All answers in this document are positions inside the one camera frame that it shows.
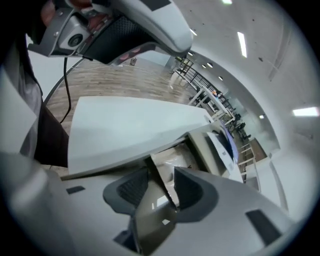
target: baseboard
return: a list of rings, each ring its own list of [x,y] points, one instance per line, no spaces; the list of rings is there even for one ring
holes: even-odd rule
[[[72,68],[75,68],[77,65],[80,64],[80,62],[82,62],[84,60],[84,58],[80,59],[76,64],[74,64],[72,67],[69,68],[69,70],[67,70],[66,75],[68,75]],[[49,92],[49,94],[46,96],[45,100],[43,101],[44,105],[47,105],[47,103],[49,102],[49,100],[51,99],[52,95],[55,93],[55,91],[58,89],[59,85],[61,84],[61,82],[64,80],[64,77],[62,76],[58,82],[56,82],[56,84],[54,85],[54,87],[51,89],[51,91]]]

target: fluorescent light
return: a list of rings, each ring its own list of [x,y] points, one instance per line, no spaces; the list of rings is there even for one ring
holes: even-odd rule
[[[225,5],[231,5],[231,4],[232,4],[232,0],[222,0],[222,2],[223,2]]]
[[[315,106],[295,109],[292,112],[296,117],[318,117],[320,115],[319,109]]]
[[[238,37],[240,41],[241,46],[241,52],[244,57],[247,57],[247,49],[246,49],[246,41],[245,41],[245,35],[241,32],[238,32]]]
[[[192,34],[194,34],[195,36],[197,36],[196,32],[194,32],[191,28],[190,31],[192,32]]]

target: black cable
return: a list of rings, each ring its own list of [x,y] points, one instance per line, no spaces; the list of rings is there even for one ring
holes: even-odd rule
[[[69,112],[71,110],[71,97],[70,97],[69,85],[68,85],[68,80],[67,80],[67,60],[68,60],[68,58],[64,58],[63,77],[64,77],[64,82],[65,82],[66,94],[68,95],[69,108],[68,108],[68,111],[66,112],[64,118],[60,122],[60,124],[62,124],[62,122],[65,120],[65,118],[67,117],[67,115],[69,114]]]

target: black pants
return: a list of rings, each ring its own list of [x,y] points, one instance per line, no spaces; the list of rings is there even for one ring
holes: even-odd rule
[[[42,103],[34,159],[43,165],[68,167],[69,135]]]

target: wooden floor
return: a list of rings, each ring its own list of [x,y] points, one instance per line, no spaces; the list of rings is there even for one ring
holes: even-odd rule
[[[155,99],[174,103],[187,104],[196,91],[179,77],[170,82],[172,75],[161,65],[144,59],[138,59],[135,66],[126,61],[123,66],[106,66],[97,61],[82,61],[67,76],[71,95],[72,109],[62,123],[70,134],[72,117],[82,96],[124,96]],[[48,109],[60,121],[66,114],[69,103],[65,82],[63,81],[47,104]],[[68,174],[61,168],[60,175]]]

